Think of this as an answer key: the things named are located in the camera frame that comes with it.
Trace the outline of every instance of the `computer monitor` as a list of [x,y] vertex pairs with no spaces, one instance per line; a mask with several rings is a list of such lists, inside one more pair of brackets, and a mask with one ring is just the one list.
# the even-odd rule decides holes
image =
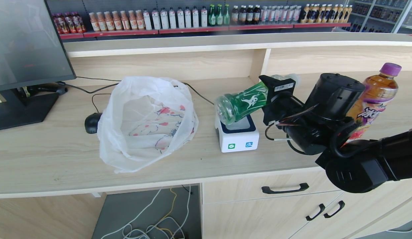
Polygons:
[[75,78],[46,1],[0,0],[0,130],[42,122],[58,98],[17,88]]

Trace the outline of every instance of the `green glass bottle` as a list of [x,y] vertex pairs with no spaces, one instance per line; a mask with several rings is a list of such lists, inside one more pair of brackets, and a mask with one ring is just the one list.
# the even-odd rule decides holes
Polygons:
[[225,5],[225,13],[224,13],[224,25],[230,25],[230,6],[229,4]]
[[215,100],[215,110],[225,125],[233,124],[266,105],[268,88],[261,81],[238,94],[224,94]]
[[216,15],[215,15],[215,5],[213,5],[213,4],[210,5],[208,20],[209,20],[209,26],[215,26],[215,24],[216,24]]
[[224,23],[224,16],[222,15],[222,5],[218,4],[218,10],[216,11],[216,25],[222,26]]

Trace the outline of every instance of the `robotic arm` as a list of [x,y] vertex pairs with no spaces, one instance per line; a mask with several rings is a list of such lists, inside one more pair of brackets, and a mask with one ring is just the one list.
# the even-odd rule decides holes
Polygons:
[[329,180],[351,193],[365,193],[388,180],[412,178],[412,129],[380,140],[355,140],[343,145],[358,127],[346,113],[365,86],[340,74],[321,74],[302,103],[293,96],[296,82],[259,78],[268,87],[264,124],[275,124],[303,150],[315,155]]

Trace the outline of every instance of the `monitor stand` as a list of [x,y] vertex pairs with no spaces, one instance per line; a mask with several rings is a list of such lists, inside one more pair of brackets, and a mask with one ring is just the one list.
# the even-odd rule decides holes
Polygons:
[[42,122],[58,99],[58,93],[23,98],[16,89],[0,94],[6,100],[0,103],[0,130]]

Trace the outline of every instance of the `yellow cable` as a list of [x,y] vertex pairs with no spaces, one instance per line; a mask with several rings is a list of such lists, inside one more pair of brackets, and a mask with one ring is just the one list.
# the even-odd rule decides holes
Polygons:
[[[168,212],[168,214],[166,214],[164,217],[162,217],[162,219],[160,219],[159,221],[162,221],[164,218],[166,218],[167,216],[169,216],[169,214],[171,214],[171,212],[174,210],[174,204],[175,204],[175,200],[176,200],[176,198],[177,198],[177,194],[172,191],[172,188],[170,188],[169,190],[175,195],[174,200],[172,201],[172,207],[171,207],[170,212]],[[167,228],[159,228],[159,227],[156,227],[156,228],[159,229],[159,230],[167,230],[169,233],[171,233],[171,235],[173,235],[173,233],[171,232],[171,230],[169,230],[169,229],[167,229]]]

